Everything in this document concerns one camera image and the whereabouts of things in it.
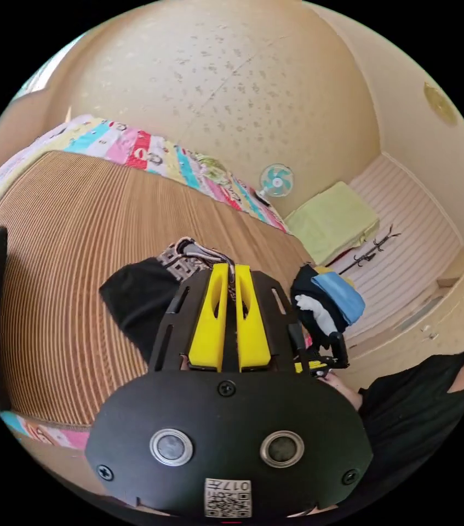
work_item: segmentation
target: qr code sticker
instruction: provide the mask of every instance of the qr code sticker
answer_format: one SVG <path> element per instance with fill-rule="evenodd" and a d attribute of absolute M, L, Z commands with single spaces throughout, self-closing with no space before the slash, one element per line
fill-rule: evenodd
<path fill-rule="evenodd" d="M 204 511 L 213 518 L 248 518 L 252 516 L 250 481 L 227 481 L 207 478 L 204 485 Z"/>

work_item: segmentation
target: bamboo mat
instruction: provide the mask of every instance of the bamboo mat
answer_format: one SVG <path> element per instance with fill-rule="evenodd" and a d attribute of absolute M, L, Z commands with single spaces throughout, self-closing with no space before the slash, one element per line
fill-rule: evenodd
<path fill-rule="evenodd" d="M 9 230 L 2 367 L 13 410 L 90 425 L 146 373 L 98 288 L 120 267 L 191 236 L 288 289 L 309 256 L 293 236 L 182 186 L 103 159 L 50 152 L 0 201 Z"/>

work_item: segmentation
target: bed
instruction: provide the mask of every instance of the bed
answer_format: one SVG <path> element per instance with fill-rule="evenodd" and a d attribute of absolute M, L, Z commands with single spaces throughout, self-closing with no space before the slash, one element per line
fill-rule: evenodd
<path fill-rule="evenodd" d="M 191 236 L 288 291 L 310 255 L 250 192 L 214 159 L 90 116 L 52 130 L 1 167 L 0 226 L 9 230 L 1 364 L 13 405 L 2 418 L 9 427 L 83 449 L 104 400 L 146 373 L 98 293 L 127 263 Z"/>
<path fill-rule="evenodd" d="M 380 219 L 344 182 L 317 194 L 285 218 L 316 265 L 326 265 L 376 236 Z"/>

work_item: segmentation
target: electric fan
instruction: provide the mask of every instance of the electric fan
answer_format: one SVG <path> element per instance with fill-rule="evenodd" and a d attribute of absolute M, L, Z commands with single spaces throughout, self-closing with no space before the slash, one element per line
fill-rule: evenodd
<path fill-rule="evenodd" d="M 267 197 L 285 197 L 292 190 L 294 185 L 294 174 L 288 166 L 283 164 L 271 164 L 261 174 L 261 190 L 255 192 L 256 197 L 270 204 Z"/>

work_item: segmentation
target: light fixture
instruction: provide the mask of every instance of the light fixture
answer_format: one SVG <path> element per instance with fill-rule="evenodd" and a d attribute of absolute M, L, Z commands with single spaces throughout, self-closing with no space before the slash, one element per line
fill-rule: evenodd
<path fill-rule="evenodd" d="M 423 93 L 431 109 L 449 126 L 456 126 L 458 119 L 451 102 L 437 88 L 432 87 L 427 82 L 423 86 Z"/>

